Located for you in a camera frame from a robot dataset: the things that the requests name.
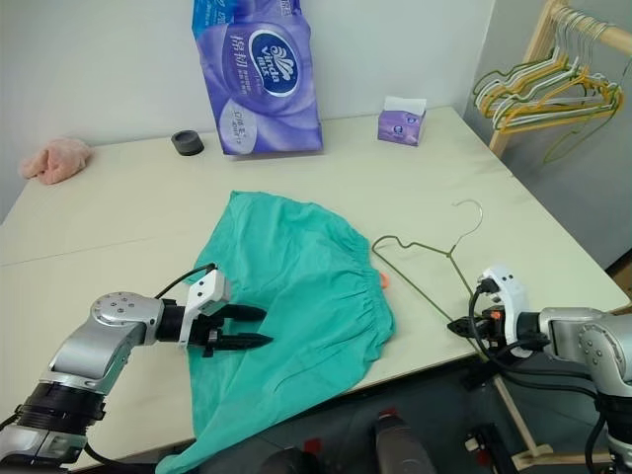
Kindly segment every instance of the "brand logo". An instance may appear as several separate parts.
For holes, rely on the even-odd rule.
[[[276,33],[258,30],[250,36],[249,47],[264,88],[277,97],[291,94],[298,82],[298,64],[289,44]]]

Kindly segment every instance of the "tissue package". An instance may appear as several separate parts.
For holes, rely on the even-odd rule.
[[[224,153],[322,149],[298,0],[196,0],[193,32]]]

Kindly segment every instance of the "tissue box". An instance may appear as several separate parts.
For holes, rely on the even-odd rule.
[[[377,139],[417,146],[425,118],[425,100],[387,97],[377,120]]]
[[[298,0],[195,0],[193,31],[225,154],[322,149]]]

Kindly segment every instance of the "white table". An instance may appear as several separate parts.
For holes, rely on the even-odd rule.
[[[59,344],[115,290],[154,294],[188,270],[232,190],[266,191],[317,201],[370,241],[386,233],[449,249],[485,209],[481,228],[455,257],[472,283],[496,263],[527,286],[532,307],[628,303],[625,294],[514,178],[452,109],[431,110],[418,148],[377,141],[376,117],[323,123],[323,154],[255,160],[221,155],[217,137],[181,157],[169,138],[96,148],[90,165],[60,185],[30,182],[0,228],[0,413],[22,403]],[[446,258],[387,248],[393,259],[451,315],[467,295]],[[444,319],[388,268],[386,290],[397,333],[366,387],[472,354]],[[174,293],[184,298],[185,289]],[[105,419],[89,430],[107,456],[191,438],[185,356],[157,344],[132,354]],[[78,466],[90,464],[82,455]]]

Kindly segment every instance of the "wooden rack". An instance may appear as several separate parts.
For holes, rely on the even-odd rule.
[[[548,55],[551,44],[555,38],[555,14],[560,9],[568,7],[568,0],[548,0],[542,9],[540,19],[537,22],[533,37],[524,55],[523,62],[545,59]],[[599,37],[603,44],[618,49],[619,51],[632,56],[632,34],[621,30],[618,27],[607,28]],[[503,157],[503,152],[510,141],[510,135],[495,131],[490,141],[490,149],[499,158]]]

